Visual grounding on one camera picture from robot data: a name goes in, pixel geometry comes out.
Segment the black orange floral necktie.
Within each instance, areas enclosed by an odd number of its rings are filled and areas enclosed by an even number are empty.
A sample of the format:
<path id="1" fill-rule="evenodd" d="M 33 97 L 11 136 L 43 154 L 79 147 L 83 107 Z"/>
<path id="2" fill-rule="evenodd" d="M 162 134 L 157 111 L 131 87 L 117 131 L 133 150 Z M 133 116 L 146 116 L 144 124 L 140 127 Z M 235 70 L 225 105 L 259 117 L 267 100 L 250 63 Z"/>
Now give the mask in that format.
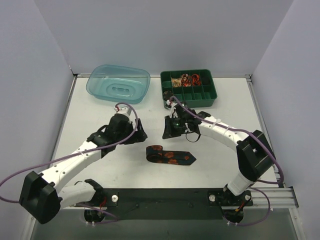
<path id="1" fill-rule="evenodd" d="M 155 164 L 190 166 L 197 159 L 188 151 L 164 150 L 161 145 L 146 147 L 146 160 Z"/>

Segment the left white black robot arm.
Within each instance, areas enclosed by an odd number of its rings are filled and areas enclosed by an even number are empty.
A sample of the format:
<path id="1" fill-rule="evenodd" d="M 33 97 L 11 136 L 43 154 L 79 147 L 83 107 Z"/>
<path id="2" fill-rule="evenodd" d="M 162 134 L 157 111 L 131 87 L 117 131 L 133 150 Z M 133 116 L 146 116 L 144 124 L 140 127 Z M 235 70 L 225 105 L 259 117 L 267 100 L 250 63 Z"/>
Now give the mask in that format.
<path id="1" fill-rule="evenodd" d="M 57 213 L 78 203 L 100 204 L 107 199 L 104 188 L 92 179 L 73 186 L 67 183 L 92 163 L 115 150 L 117 145 L 141 143 L 147 139 L 140 119 L 132 123 L 127 113 L 116 113 L 107 125 L 92 133 L 72 153 L 72 157 L 40 172 L 26 175 L 19 204 L 40 224 L 51 221 Z"/>

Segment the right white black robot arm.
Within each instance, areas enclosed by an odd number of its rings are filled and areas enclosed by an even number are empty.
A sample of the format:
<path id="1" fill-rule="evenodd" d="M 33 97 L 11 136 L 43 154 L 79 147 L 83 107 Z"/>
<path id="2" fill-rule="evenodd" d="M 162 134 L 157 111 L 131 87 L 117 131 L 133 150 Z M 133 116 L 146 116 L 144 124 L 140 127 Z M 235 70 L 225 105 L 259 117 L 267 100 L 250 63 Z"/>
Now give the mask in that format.
<path id="1" fill-rule="evenodd" d="M 245 197 L 245 191 L 254 185 L 274 164 L 265 135 L 256 130 L 235 129 L 207 112 L 197 113 L 184 105 L 167 101 L 169 115 L 164 117 L 164 140 L 196 133 L 209 137 L 236 152 L 238 173 L 223 188 L 223 201 L 231 203 Z"/>

